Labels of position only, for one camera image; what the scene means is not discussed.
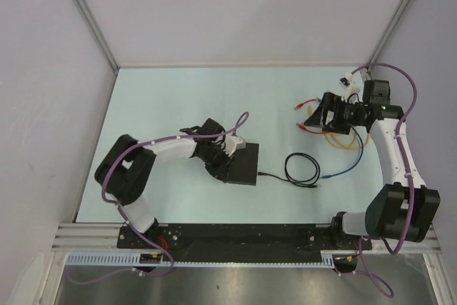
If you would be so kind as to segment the black network switch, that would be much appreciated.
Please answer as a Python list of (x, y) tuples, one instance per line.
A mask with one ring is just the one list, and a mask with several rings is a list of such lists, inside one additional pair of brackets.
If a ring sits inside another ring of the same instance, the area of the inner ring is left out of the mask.
[(258, 176), (258, 156), (260, 145), (246, 143), (245, 149), (237, 150), (233, 157), (236, 158), (236, 181), (229, 184), (255, 186)]

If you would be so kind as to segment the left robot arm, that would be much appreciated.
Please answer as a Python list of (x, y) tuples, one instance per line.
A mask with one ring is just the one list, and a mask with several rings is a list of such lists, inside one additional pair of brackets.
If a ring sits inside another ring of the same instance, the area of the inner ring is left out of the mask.
[(236, 128), (227, 131), (213, 119), (152, 141), (140, 142), (124, 134), (99, 164), (94, 178), (101, 186), (102, 199), (113, 204), (133, 228), (134, 241), (148, 248), (158, 239), (157, 219), (144, 198), (153, 167), (196, 157), (212, 177), (227, 182), (235, 153), (245, 147)]

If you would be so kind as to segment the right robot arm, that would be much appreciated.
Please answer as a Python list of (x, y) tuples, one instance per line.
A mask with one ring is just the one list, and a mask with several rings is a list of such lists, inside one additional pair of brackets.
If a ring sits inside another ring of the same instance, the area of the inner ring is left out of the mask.
[(337, 134), (349, 134), (362, 126), (378, 153), (383, 187), (364, 212), (340, 212), (341, 224), (329, 231), (330, 242), (345, 249), (356, 236), (421, 242), (441, 202), (439, 192), (426, 186), (413, 162), (406, 139), (403, 109), (391, 104), (387, 81), (363, 85), (361, 101), (327, 91), (305, 126)]

